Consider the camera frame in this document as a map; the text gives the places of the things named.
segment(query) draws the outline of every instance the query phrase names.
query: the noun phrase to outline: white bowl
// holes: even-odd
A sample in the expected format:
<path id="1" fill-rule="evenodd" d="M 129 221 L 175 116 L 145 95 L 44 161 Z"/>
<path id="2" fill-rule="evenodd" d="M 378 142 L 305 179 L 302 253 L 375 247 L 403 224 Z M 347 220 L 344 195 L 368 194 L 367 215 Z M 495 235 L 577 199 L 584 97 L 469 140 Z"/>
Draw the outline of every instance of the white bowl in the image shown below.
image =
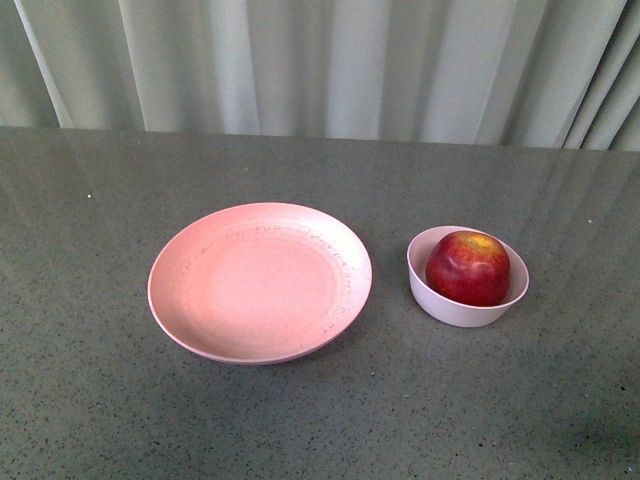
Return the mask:
<path id="1" fill-rule="evenodd" d="M 520 300 L 529 288 L 529 272 L 520 256 L 500 239 L 511 261 L 511 285 L 505 299 L 494 307 L 474 307 L 454 302 L 429 288 L 425 281 L 425 268 L 431 251 L 447 234 L 473 228 L 445 226 L 425 230 L 416 236 L 407 249 L 411 292 L 418 304 L 432 317 L 456 327 L 482 327 L 497 320 Z"/>

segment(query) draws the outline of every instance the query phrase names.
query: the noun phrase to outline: pink plate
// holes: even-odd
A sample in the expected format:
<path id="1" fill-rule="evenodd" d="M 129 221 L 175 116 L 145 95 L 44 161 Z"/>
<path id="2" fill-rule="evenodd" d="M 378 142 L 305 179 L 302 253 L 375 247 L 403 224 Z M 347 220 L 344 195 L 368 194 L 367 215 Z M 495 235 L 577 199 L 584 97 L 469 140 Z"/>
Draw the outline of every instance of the pink plate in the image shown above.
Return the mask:
<path id="1" fill-rule="evenodd" d="M 285 203 L 212 213 L 162 249 L 151 311 L 173 340 L 204 357 L 269 364 L 342 333 L 371 289 L 371 261 L 347 226 Z"/>

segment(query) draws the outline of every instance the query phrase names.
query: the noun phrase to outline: curtain fold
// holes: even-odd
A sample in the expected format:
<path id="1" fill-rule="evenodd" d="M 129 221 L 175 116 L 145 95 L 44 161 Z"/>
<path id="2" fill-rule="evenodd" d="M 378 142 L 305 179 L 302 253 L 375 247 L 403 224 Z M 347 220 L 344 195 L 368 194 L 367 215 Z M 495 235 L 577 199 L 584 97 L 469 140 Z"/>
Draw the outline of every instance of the curtain fold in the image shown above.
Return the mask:
<path id="1" fill-rule="evenodd" d="M 0 125 L 640 150 L 640 0 L 0 2 Z"/>

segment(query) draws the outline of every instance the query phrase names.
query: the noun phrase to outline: apple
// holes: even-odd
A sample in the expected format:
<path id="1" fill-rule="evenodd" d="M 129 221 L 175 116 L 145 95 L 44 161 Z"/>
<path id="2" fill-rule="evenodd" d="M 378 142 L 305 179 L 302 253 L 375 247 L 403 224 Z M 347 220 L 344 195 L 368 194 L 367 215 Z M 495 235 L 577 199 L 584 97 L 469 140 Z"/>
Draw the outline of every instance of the apple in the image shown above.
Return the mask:
<path id="1" fill-rule="evenodd" d="M 509 290 L 511 264 L 499 240 L 458 230 L 444 236 L 431 252 L 427 286 L 443 297 L 476 307 L 500 304 Z"/>

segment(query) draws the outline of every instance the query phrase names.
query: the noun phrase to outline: gray countertop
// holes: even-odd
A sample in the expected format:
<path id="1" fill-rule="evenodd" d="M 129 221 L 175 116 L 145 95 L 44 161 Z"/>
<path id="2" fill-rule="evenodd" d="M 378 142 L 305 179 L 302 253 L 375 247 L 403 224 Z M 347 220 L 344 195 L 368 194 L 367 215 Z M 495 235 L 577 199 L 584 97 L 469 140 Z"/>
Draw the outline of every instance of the gray countertop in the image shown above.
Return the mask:
<path id="1" fill-rule="evenodd" d="M 192 354 L 151 265 L 264 201 L 352 228 L 370 297 L 295 361 Z M 635 153 L 0 128 L 0 477 L 640 478 L 639 212 Z M 487 327 L 411 295 L 409 241 L 447 224 L 529 267 Z"/>

